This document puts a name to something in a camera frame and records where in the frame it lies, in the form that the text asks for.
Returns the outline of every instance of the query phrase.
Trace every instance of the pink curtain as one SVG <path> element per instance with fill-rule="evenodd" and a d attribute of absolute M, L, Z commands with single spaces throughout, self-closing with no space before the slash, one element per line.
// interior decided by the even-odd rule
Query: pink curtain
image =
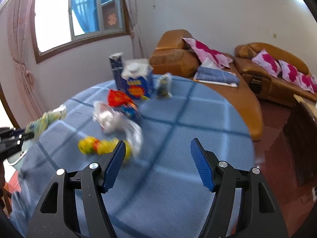
<path fill-rule="evenodd" d="M 12 0 L 8 7 L 8 43 L 13 60 L 16 84 L 25 107 L 33 120 L 43 115 L 43 110 L 36 98 L 34 79 L 27 69 L 23 58 L 24 33 L 33 0 Z"/>
<path fill-rule="evenodd" d="M 132 27 L 132 45 L 134 58 L 144 58 L 144 45 L 140 28 L 137 24 L 137 0 L 125 0 L 128 9 L 129 20 Z"/>

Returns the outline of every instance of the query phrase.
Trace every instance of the red tile floor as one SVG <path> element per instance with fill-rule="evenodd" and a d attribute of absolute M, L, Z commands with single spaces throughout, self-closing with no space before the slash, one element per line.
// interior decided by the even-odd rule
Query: red tile floor
<path fill-rule="evenodd" d="M 298 186 L 294 159 L 283 127 L 291 109 L 275 103 L 259 101 L 264 129 L 262 139 L 255 143 L 256 165 L 266 177 L 286 221 L 289 237 L 302 225 L 312 209 L 312 188 L 317 179 Z"/>

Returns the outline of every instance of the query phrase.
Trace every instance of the clear plastic bag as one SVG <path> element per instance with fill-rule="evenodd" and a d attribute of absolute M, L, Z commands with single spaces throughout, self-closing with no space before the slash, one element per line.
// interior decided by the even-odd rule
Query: clear plastic bag
<path fill-rule="evenodd" d="M 132 149 L 132 155 L 136 157 L 142 148 L 143 136 L 141 127 L 134 121 L 118 111 L 113 110 L 109 105 L 101 101 L 94 102 L 93 120 L 98 121 L 105 133 L 115 130 L 123 130 L 126 133 L 126 140 Z"/>
<path fill-rule="evenodd" d="M 172 74 L 169 72 L 158 78 L 156 83 L 157 98 L 172 97 L 172 80 Z"/>

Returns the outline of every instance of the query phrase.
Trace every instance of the round table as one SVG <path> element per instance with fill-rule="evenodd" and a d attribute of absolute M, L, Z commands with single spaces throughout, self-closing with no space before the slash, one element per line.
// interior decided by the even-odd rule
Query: round table
<path fill-rule="evenodd" d="M 13 195 L 11 221 L 26 234 L 34 208 L 56 170 L 78 171 L 98 161 L 98 155 L 82 154 L 77 143 L 90 135 L 106 135 L 92 120 L 93 102 L 106 102 L 114 81 L 91 87 L 65 102 L 68 115 L 53 123 L 29 148 L 20 169 L 21 192 Z M 248 128 L 234 107 L 212 89 L 181 77 L 173 77 L 173 98 L 136 101 L 142 116 L 144 143 L 137 158 L 121 168 L 114 187 L 103 195 L 117 236 L 198 237 L 214 197 L 202 184 L 190 153 L 198 138 L 206 150 L 234 168 L 249 171 L 254 164 Z M 230 228 L 238 216 L 241 192 L 237 189 Z M 80 190 L 76 191 L 80 229 L 89 236 Z"/>

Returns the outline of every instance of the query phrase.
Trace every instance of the blue folded cloth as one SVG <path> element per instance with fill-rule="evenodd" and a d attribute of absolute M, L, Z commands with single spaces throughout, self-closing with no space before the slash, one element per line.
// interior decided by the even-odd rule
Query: blue folded cloth
<path fill-rule="evenodd" d="M 230 72 L 206 67 L 199 67 L 195 77 L 198 81 L 220 82 L 228 84 L 235 83 L 237 85 L 240 83 L 239 78 Z"/>

